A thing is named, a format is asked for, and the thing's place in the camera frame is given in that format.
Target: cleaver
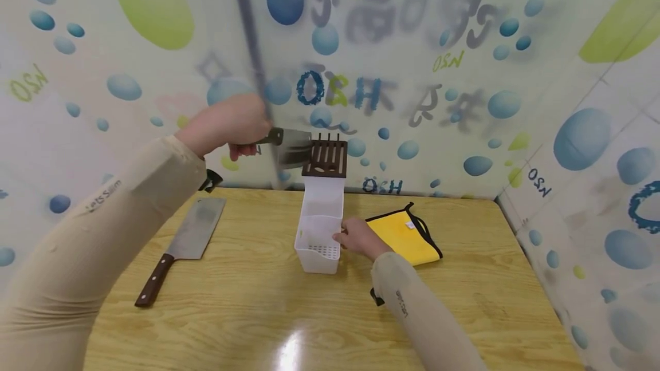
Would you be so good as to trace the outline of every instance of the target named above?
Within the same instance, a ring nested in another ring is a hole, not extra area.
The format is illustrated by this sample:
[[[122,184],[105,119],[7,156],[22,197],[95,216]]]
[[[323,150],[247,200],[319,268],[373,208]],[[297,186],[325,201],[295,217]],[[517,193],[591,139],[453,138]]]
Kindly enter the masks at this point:
[[[300,168],[309,163],[312,156],[312,133],[294,129],[273,128],[268,136],[256,142],[270,144],[277,152],[277,162],[282,169]]]
[[[150,307],[153,305],[174,261],[202,258],[225,203],[226,199],[222,198],[202,198],[192,204],[179,230],[174,235],[172,243],[158,260],[156,269],[140,292],[135,306]]]

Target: green oval shape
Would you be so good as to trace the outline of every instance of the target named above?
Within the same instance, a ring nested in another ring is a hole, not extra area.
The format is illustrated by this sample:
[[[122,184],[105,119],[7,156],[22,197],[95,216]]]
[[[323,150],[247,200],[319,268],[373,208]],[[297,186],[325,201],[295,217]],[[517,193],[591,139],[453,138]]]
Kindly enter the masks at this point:
[[[118,1],[135,31],[162,49],[182,49],[193,37],[195,21],[186,0]]]

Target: knife handle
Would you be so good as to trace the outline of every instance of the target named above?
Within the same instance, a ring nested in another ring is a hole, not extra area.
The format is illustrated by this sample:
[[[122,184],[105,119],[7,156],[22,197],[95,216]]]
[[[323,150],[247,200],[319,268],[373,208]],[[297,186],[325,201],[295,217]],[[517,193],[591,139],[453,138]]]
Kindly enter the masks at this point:
[[[156,297],[158,296],[158,291],[160,291],[160,288],[165,281],[165,276],[173,263],[174,257],[172,255],[162,255],[161,259],[158,260],[158,265],[149,277],[149,280],[144,284],[142,292],[140,292],[137,301],[135,301],[135,306],[150,307],[154,304]]]

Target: knife block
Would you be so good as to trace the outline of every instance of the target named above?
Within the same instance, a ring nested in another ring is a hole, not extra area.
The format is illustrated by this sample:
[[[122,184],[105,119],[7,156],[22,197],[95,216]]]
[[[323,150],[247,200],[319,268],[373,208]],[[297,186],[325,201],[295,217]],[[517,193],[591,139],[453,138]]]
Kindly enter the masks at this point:
[[[305,194],[294,243],[305,272],[337,272],[341,246],[332,235],[341,230],[346,162],[346,141],[312,141],[311,159],[302,171]]]

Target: decorated wall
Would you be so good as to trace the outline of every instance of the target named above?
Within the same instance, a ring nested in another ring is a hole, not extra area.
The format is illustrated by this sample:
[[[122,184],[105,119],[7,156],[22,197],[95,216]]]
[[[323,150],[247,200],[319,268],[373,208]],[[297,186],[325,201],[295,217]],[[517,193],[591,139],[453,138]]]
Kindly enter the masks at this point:
[[[349,191],[502,194],[585,362],[656,366],[659,3],[0,1],[0,294],[147,141],[255,90],[275,124],[348,140]],[[272,158],[207,163],[226,186],[301,189]]]

